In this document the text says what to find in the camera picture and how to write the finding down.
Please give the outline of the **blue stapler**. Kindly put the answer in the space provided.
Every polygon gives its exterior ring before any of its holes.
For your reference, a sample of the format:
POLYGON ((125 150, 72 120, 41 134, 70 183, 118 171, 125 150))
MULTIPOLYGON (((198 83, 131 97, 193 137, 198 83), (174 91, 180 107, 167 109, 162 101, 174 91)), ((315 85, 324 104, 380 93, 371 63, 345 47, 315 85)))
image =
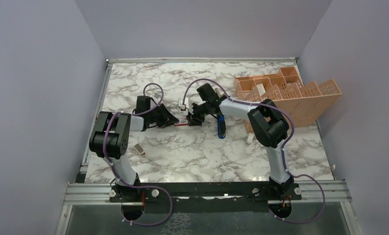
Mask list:
POLYGON ((218 137, 224 139, 226 137, 226 124, 224 116, 218 116, 218 137))

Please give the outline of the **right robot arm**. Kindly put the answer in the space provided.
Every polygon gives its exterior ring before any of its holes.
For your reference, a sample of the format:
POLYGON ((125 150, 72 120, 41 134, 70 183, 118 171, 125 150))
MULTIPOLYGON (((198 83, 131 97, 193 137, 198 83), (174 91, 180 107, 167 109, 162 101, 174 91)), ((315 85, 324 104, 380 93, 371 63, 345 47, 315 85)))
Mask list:
POLYGON ((226 116, 247 120, 255 138, 267 152, 271 196, 275 199, 286 196, 294 183, 293 177, 288 173, 283 150, 290 126, 275 103, 270 99, 247 102, 231 98, 227 94, 218 95, 209 83, 197 88, 197 93, 203 101, 201 104, 195 104, 186 97, 179 100, 180 109, 188 112, 188 125, 201 126, 205 116, 216 116, 218 137, 223 139, 226 136, 226 116))

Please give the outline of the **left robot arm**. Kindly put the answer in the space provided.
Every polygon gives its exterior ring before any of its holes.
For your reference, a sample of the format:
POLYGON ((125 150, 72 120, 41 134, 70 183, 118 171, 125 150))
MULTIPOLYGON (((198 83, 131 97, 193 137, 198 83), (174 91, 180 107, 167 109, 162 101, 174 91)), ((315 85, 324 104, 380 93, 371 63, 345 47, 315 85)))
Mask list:
POLYGON ((97 115, 89 149, 109 164, 116 184, 123 186, 122 194, 127 200, 135 201, 141 194, 138 174, 124 156, 130 132, 143 132, 151 126, 165 128, 178 122, 164 104, 145 95, 137 97, 134 114, 101 111, 97 115))

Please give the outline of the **red white staple box sleeve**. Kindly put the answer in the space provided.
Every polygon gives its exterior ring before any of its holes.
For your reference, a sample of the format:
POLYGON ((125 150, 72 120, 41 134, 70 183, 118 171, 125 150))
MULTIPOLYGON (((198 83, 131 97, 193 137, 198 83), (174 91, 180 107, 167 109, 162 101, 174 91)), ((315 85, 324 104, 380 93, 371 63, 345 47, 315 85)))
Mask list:
POLYGON ((174 126, 186 126, 186 125, 188 125, 188 121, 183 118, 179 119, 179 121, 174 124, 174 126))

